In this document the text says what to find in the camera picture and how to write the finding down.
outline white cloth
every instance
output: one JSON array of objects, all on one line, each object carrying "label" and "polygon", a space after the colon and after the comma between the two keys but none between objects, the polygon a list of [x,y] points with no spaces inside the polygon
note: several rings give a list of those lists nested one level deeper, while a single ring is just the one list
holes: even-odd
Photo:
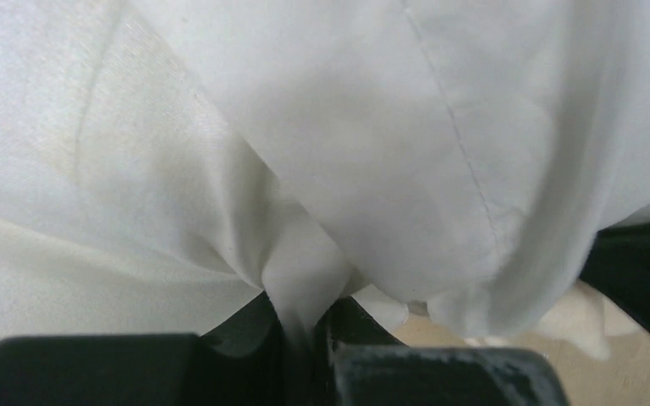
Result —
[{"label": "white cloth", "polygon": [[297,339],[353,269],[509,335],[628,217],[650,1],[0,0],[0,337],[204,332],[264,287]]}]

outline white fabric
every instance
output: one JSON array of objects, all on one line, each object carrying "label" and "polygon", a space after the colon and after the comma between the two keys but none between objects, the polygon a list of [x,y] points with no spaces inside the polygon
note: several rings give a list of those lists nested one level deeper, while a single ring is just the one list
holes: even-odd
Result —
[{"label": "white fabric", "polygon": [[650,1],[0,0],[0,337],[204,332],[265,288],[306,338],[355,268],[510,335],[628,217]]}]

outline wrinkled fabric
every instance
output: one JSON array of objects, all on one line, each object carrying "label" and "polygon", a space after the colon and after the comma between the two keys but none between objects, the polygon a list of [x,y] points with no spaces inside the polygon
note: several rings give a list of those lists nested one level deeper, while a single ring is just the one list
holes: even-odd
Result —
[{"label": "wrinkled fabric", "polygon": [[0,0],[0,337],[205,332],[265,288],[306,345],[370,282],[511,335],[622,221],[650,2]]}]

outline beige surface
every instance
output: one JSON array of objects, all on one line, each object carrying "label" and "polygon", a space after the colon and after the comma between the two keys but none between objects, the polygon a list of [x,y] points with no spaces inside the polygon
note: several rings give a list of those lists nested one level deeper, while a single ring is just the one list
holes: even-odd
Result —
[{"label": "beige surface", "polygon": [[[427,318],[411,316],[395,336],[417,347],[465,346]],[[527,334],[515,343],[544,354],[559,373],[573,406],[650,405],[650,337],[638,332],[610,340],[612,357],[589,359],[560,341]]]}]

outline white garment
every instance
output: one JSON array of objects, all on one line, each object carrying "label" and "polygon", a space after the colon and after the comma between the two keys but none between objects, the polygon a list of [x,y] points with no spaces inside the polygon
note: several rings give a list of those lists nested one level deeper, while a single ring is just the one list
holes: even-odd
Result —
[{"label": "white garment", "polygon": [[637,214],[650,1],[0,0],[0,337],[300,337],[353,269],[510,335]]}]

